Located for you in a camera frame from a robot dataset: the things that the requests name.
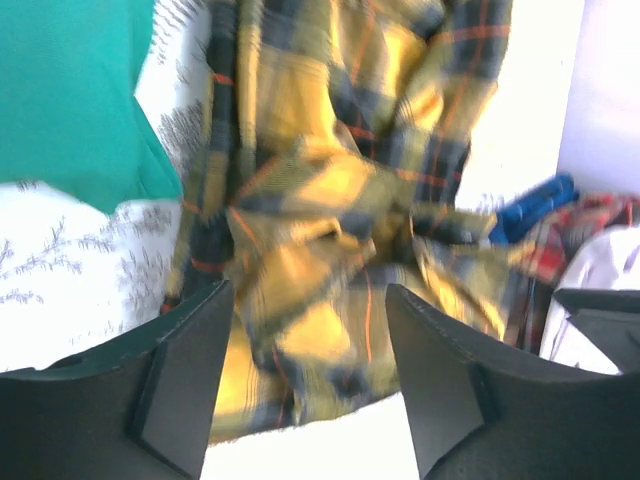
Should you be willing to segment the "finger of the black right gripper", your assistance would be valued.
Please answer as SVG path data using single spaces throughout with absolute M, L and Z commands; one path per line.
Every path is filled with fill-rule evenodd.
M 621 373 L 639 370 L 639 291 L 559 289 L 569 322 Z

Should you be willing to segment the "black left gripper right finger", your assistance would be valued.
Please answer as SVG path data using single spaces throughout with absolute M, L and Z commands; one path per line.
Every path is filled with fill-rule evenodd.
M 542 359 L 400 285 L 385 303 L 421 478 L 638 477 L 639 370 Z

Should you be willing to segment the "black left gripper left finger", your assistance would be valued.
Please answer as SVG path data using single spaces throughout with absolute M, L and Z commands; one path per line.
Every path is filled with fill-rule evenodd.
M 1 377 L 1 475 L 196 479 L 234 290 L 213 283 L 142 326 L 43 370 Z

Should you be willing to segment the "yellow plaid long sleeve shirt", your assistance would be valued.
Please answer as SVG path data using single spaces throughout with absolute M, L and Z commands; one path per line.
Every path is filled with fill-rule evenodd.
M 205 145 L 166 309 L 235 306 L 211 443 L 332 420 L 398 389 L 400 284 L 495 338 L 516 261 L 454 209 L 506 51 L 508 1 L 214 1 Z

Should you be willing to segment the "dark folded shirt stack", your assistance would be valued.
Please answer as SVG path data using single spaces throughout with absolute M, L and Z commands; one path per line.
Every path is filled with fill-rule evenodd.
M 581 193 L 573 178 L 558 174 L 504 205 L 488 239 L 494 246 L 534 245 L 520 261 L 524 276 L 516 287 L 506 341 L 524 351 L 540 351 L 552 294 L 579 248 L 612 226 L 639 224 L 639 197 Z

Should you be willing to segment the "white folded shirt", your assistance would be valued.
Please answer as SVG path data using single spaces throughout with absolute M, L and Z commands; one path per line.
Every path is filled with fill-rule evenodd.
M 569 263 L 557 287 L 637 290 L 639 229 L 614 226 L 588 239 Z M 601 374 L 621 373 L 606 354 L 569 322 L 569 313 L 555 300 L 549 306 L 539 356 Z

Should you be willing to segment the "floral tablecloth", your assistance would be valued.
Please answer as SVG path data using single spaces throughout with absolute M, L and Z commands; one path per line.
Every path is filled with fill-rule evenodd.
M 498 86 L 473 133 L 458 208 L 489 212 L 554 174 L 582 19 L 580 1 L 513 5 Z M 179 172 L 205 98 L 203 1 L 160 1 L 136 92 Z M 1 188 L 1 367 L 44 368 L 153 318 L 180 207 L 130 202 L 106 216 L 43 184 Z M 400 395 L 334 421 L 207 451 L 206 479 L 414 479 Z

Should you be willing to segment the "green printed shirt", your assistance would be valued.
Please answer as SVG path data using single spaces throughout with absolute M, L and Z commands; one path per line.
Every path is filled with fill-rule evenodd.
M 1 4 L 1 180 L 44 182 L 111 214 L 182 183 L 135 97 L 152 1 Z

